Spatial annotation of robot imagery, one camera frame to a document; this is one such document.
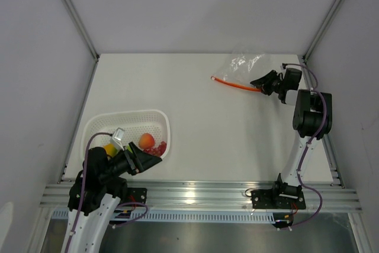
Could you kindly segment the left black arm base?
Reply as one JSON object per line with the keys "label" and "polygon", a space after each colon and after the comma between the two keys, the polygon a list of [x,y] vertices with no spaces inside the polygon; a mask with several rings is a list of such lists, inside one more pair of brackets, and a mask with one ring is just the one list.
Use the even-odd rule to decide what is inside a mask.
{"label": "left black arm base", "polygon": [[125,202],[129,203],[143,203],[147,200],[147,188],[128,188]]}

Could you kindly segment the red grape bunch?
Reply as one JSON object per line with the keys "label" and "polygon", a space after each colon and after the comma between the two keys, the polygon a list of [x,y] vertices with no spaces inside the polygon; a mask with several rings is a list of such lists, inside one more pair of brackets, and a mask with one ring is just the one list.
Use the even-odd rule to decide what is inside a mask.
{"label": "red grape bunch", "polygon": [[157,147],[144,149],[143,152],[149,155],[161,157],[165,153],[166,147],[167,147],[167,143],[164,141],[161,141],[161,143]]}

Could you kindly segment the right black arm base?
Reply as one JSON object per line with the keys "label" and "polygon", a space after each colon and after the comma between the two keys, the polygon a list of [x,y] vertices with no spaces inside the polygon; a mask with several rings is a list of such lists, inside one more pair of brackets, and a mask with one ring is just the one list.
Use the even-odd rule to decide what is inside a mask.
{"label": "right black arm base", "polygon": [[254,209],[292,210],[306,209],[302,186],[299,182],[290,185],[281,174],[270,189],[251,191],[252,207]]}

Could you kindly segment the orange peach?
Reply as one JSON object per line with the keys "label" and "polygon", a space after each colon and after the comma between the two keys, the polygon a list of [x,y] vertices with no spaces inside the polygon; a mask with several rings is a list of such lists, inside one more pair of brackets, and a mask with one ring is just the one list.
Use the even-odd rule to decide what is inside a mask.
{"label": "orange peach", "polygon": [[149,133],[144,133],[139,139],[139,148],[149,149],[155,146],[154,137]]}

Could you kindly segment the clear zip top bag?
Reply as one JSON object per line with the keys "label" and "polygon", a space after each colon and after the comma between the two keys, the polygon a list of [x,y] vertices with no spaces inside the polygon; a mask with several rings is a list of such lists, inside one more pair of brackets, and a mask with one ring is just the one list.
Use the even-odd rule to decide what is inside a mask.
{"label": "clear zip top bag", "polygon": [[260,92],[251,84],[271,71],[271,55],[249,47],[235,48],[211,80],[244,91]]}

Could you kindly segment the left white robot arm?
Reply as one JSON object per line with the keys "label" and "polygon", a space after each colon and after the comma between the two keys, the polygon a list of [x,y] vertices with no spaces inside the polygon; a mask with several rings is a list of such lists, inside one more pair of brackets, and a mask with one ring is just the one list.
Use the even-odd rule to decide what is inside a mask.
{"label": "left white robot arm", "polygon": [[137,221],[132,217],[115,222],[122,209],[132,212],[142,208],[144,217],[147,189],[129,187],[122,174],[141,174],[162,162],[159,156],[129,143],[111,156],[104,147],[87,148],[83,168],[69,191],[68,225],[62,252],[99,252],[105,231]]}

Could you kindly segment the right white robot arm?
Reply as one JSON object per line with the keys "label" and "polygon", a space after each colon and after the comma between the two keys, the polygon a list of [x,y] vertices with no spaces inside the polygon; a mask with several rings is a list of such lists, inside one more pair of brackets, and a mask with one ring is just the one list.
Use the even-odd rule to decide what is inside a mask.
{"label": "right white robot arm", "polygon": [[332,128],[332,95],[300,89],[302,77],[295,65],[284,64],[282,72],[272,70],[250,82],[261,93],[276,93],[283,104],[294,105],[292,126],[296,132],[289,159],[272,187],[250,192],[254,209],[290,209],[292,205],[306,208],[303,176],[318,142]]}

